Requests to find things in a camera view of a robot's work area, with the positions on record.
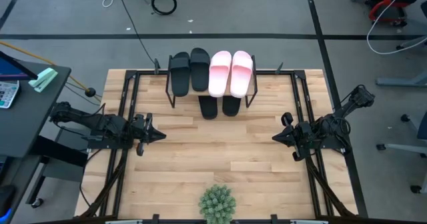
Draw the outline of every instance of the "slipper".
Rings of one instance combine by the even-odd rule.
[[[212,57],[209,67],[209,94],[212,97],[222,97],[226,92],[231,64],[232,54],[228,51],[220,51]]]
[[[191,70],[191,86],[194,91],[206,91],[209,85],[209,54],[202,48],[191,51],[189,68]]]
[[[242,99],[224,96],[222,99],[222,112],[229,117],[234,117],[239,113],[240,101]]]
[[[216,97],[199,96],[201,115],[204,119],[212,120],[218,114]]]
[[[254,62],[244,51],[237,51],[233,56],[232,84],[230,93],[233,97],[243,98],[248,92]]]
[[[171,60],[171,83],[172,93],[176,97],[183,97],[188,94],[189,87],[189,55],[180,52]]]

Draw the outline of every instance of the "succulent plant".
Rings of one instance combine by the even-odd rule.
[[[200,197],[199,207],[207,224],[230,224],[236,212],[236,200],[227,186],[214,185]]]

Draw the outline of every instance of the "wooden table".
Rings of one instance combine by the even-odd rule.
[[[106,113],[118,112],[125,71],[108,72],[102,100]],[[306,70],[306,75],[315,118],[332,112],[322,70]],[[272,141],[284,128],[282,114],[289,111],[294,119],[297,116],[289,77],[258,75],[258,94],[249,108],[242,101],[239,114],[227,117],[218,99],[218,117],[210,121],[201,116],[195,95],[177,98],[172,109],[165,84],[166,75],[140,79],[135,114],[153,113],[155,128],[167,138],[147,146],[143,157],[136,154],[136,142],[129,150],[120,219],[151,219],[155,213],[160,219],[202,219],[197,204],[214,183],[232,188],[237,202],[234,219],[270,219],[271,214],[278,214],[279,219],[314,218],[305,162],[293,160],[294,148]],[[124,117],[129,100],[128,95]],[[308,119],[302,104],[304,119]],[[102,150],[87,164],[82,188],[89,202],[104,185],[109,153]],[[356,213],[344,158],[331,150],[322,153],[331,188]],[[318,193],[322,213],[326,213],[319,186]],[[112,210],[112,196],[107,213]],[[75,214],[86,209],[80,196]]]

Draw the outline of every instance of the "white cable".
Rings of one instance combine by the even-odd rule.
[[[419,44],[424,43],[424,42],[426,42],[426,41],[427,41],[427,37],[426,37],[425,39],[423,39],[422,41],[420,41],[420,42],[419,42],[419,43],[417,43],[417,44],[414,44],[414,45],[409,46],[409,47],[405,47],[405,48],[400,49],[400,50],[397,50],[397,51],[391,51],[391,52],[386,52],[386,53],[382,53],[382,52],[376,51],[376,50],[374,50],[374,48],[372,48],[371,43],[369,42],[369,35],[371,34],[371,32],[372,32],[372,30],[374,29],[374,27],[375,27],[376,23],[378,22],[378,20],[381,18],[382,14],[384,14],[384,12],[386,12],[386,11],[387,11],[387,9],[388,9],[389,7],[391,7],[395,1],[396,1],[396,0],[393,0],[393,1],[389,4],[389,6],[387,6],[387,7],[386,7],[382,12],[381,12],[381,14],[376,18],[376,20],[375,20],[374,24],[373,24],[373,25],[372,25],[372,27],[371,27],[371,30],[369,30],[369,32],[368,32],[368,34],[367,34],[367,36],[366,36],[366,41],[368,42],[369,48],[370,48],[373,52],[375,52],[375,53],[377,53],[377,54],[380,54],[380,55],[395,54],[395,53],[398,53],[398,52],[405,51],[405,50],[408,50],[408,49],[410,49],[410,48],[413,48],[413,47],[415,47],[415,46],[417,46],[417,45],[419,45]]]
[[[111,2],[108,5],[105,5],[105,0],[103,0],[102,1],[102,6],[105,7],[105,8],[107,8],[107,7],[111,6],[111,5],[113,5],[113,2],[114,2],[114,0],[111,0]]]

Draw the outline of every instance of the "pink and white slipper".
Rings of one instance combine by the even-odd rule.
[[[226,92],[232,54],[228,51],[220,51],[211,59],[209,66],[209,94],[212,97],[222,97]]]
[[[248,92],[254,62],[245,51],[237,51],[233,56],[232,84],[230,93],[233,97],[243,98]]]

